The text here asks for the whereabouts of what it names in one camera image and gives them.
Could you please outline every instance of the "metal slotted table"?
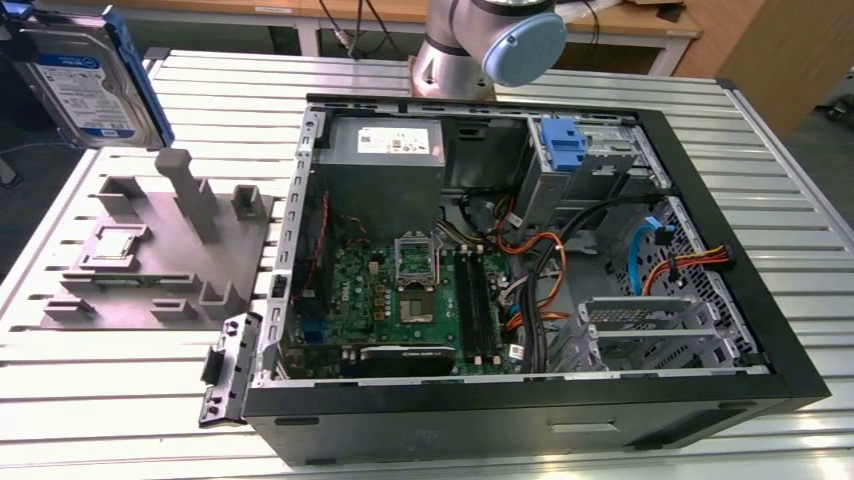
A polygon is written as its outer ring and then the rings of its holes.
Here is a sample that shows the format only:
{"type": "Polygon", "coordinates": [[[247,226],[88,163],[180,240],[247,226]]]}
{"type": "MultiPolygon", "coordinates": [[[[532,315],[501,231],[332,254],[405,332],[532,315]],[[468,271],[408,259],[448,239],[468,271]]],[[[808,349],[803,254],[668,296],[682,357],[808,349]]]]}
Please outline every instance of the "metal slotted table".
{"type": "MultiPolygon", "coordinates": [[[[304,95],[408,94],[403,62],[172,51],[145,61],[176,148],[215,193],[277,198],[255,291],[267,291],[304,95]]],[[[321,478],[847,478],[854,470],[854,236],[736,91],[711,80],[549,72],[499,100],[662,110],[732,224],[832,397],[680,451],[311,468],[321,478]],[[563,477],[557,472],[572,472],[563,477]]],[[[153,154],[88,151],[0,286],[0,476],[295,475],[248,427],[199,430],[217,332],[44,331],[61,270],[101,212],[106,175],[169,191],[153,154]]],[[[264,301],[252,308],[264,312],[264,301]]]]}

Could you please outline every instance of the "floor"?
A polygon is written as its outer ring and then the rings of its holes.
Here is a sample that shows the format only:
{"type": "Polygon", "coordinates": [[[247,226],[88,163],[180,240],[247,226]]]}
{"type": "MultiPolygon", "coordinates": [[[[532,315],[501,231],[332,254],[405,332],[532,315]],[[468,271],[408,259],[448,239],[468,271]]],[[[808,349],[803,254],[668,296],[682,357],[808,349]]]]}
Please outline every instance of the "floor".
{"type": "Polygon", "coordinates": [[[854,128],[812,112],[786,142],[842,218],[854,225],[854,128]]]}
{"type": "MultiPolygon", "coordinates": [[[[81,155],[80,150],[54,145],[60,139],[53,130],[26,131],[8,117],[0,112],[0,157],[20,180],[0,189],[0,281],[81,155]],[[1,154],[33,143],[45,145],[1,154]]],[[[843,218],[854,224],[854,129],[828,122],[816,111],[786,144],[843,218]]]]}

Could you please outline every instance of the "hard drive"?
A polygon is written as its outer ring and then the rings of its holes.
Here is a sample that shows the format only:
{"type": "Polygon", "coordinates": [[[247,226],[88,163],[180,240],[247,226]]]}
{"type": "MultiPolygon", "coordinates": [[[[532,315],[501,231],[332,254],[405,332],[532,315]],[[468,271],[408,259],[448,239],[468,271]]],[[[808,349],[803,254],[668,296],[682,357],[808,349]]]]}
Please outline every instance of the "hard drive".
{"type": "Polygon", "coordinates": [[[65,140],[81,148],[169,146],[175,135],[110,7],[101,16],[2,7],[0,52],[65,140]]]}

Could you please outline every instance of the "blue hard drive label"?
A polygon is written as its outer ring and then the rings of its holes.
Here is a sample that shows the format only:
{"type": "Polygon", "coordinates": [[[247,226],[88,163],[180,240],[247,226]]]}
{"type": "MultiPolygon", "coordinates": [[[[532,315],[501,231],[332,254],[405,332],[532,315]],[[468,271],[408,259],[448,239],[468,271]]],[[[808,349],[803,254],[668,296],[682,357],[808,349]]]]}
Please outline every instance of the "blue hard drive label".
{"type": "Polygon", "coordinates": [[[38,54],[36,63],[49,67],[74,67],[86,68],[89,70],[97,70],[101,68],[101,63],[94,57],[81,55],[53,55],[49,53],[41,53],[38,54]]]}
{"type": "Polygon", "coordinates": [[[36,68],[74,126],[96,137],[130,138],[133,126],[94,57],[40,54],[36,68]]]}

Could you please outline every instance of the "blue drive bay latch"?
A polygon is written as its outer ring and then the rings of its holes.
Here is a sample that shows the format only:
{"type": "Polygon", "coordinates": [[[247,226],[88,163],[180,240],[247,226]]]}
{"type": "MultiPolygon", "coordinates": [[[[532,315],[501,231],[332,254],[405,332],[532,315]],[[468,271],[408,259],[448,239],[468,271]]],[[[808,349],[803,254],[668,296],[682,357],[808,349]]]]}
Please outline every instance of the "blue drive bay latch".
{"type": "Polygon", "coordinates": [[[584,161],[585,138],[575,122],[568,118],[540,120],[540,140],[551,158],[551,168],[572,172],[584,161]]]}

